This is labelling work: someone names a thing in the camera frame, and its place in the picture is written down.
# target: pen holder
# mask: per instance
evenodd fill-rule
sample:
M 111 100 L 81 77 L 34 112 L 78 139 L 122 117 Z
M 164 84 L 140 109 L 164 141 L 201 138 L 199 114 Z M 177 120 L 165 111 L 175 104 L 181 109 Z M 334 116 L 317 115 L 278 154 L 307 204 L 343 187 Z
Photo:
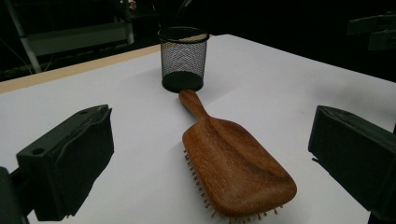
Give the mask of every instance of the pen holder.
M 204 86 L 209 34 L 192 27 L 168 27 L 158 32 L 163 87 L 172 92 L 198 91 Z

